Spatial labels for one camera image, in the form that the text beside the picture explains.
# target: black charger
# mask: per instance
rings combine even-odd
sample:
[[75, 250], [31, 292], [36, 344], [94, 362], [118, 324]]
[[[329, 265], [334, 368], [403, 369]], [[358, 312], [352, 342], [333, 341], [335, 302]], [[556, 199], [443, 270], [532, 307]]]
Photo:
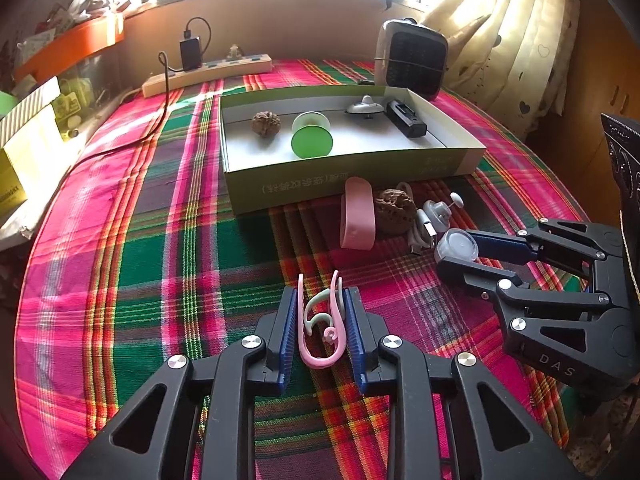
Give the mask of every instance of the black charger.
[[[200, 37], [195, 36], [191, 37], [191, 29], [189, 25], [193, 20], [202, 20], [207, 25], [209, 29], [209, 41], [207, 41], [206, 46], [201, 50], [200, 49]], [[188, 72], [189, 70], [196, 70], [202, 66], [202, 54], [208, 49], [209, 44], [211, 43], [211, 26], [209, 22], [200, 16], [194, 16], [191, 18], [187, 25], [184, 27], [184, 39], [180, 41], [180, 58], [182, 59], [182, 70]]]

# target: yellow box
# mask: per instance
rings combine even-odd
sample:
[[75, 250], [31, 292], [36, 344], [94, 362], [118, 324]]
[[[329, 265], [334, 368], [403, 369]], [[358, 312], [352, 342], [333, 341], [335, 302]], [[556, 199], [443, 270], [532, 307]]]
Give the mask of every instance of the yellow box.
[[37, 194], [63, 158], [64, 142], [49, 104], [0, 147], [0, 219]]

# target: tablecloth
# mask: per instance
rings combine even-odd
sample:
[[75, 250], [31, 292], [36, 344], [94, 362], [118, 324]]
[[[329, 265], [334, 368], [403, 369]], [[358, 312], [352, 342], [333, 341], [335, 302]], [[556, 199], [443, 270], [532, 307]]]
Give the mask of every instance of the tablecloth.
[[[431, 254], [408, 255], [402, 237], [380, 238], [371, 251], [341, 249], [339, 197], [233, 215], [219, 96], [371, 75], [366, 63], [280, 61], [271, 73], [173, 91], [158, 133], [128, 148], [95, 156], [145, 136], [164, 96], [122, 105], [96, 133], [83, 157], [94, 156], [66, 179], [34, 244], [15, 333], [20, 420], [51, 479], [169, 356], [220, 352], [276, 309], [299, 272], [310, 298], [334, 269], [392, 333], [444, 356], [473, 352], [559, 445], [567, 442], [572, 404], [562, 386], [502, 352], [491, 305], [442, 285]], [[413, 184], [417, 203], [455, 191], [465, 208], [454, 210], [453, 226], [507, 234], [542, 216], [585, 218], [509, 132], [446, 91], [433, 103], [487, 151], [471, 175]], [[580, 287], [543, 264], [520, 271], [544, 289]], [[327, 370], [296, 357], [286, 396], [256, 402], [257, 478], [384, 478], [387, 409], [385, 397], [360, 397], [347, 357]]]

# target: hair clip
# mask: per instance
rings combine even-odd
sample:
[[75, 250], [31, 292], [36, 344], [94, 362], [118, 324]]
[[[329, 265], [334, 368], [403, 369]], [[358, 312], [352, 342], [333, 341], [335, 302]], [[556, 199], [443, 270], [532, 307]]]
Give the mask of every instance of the hair clip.
[[[344, 353], [346, 347], [346, 332], [344, 329], [344, 301], [342, 299], [342, 278], [338, 278], [338, 271], [334, 271], [331, 278], [331, 286], [322, 292], [318, 292], [305, 306], [304, 276], [298, 276], [298, 350], [300, 357], [305, 365], [314, 370], [328, 368], [332, 366]], [[329, 301], [329, 310], [331, 314], [319, 312], [310, 320], [306, 316], [308, 311], [322, 301]], [[321, 321], [326, 322], [329, 326], [324, 329], [322, 339], [334, 345], [334, 353], [329, 357], [313, 357], [306, 347], [305, 333], [311, 335], [313, 326]]]

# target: orange shelf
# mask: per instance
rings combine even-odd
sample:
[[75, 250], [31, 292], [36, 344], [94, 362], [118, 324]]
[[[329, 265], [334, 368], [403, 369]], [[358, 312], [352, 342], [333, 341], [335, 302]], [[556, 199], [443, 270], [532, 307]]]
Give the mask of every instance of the orange shelf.
[[63, 73], [96, 52], [124, 38], [124, 17], [115, 12], [76, 25], [39, 50], [15, 70], [15, 80], [31, 74], [38, 83]]

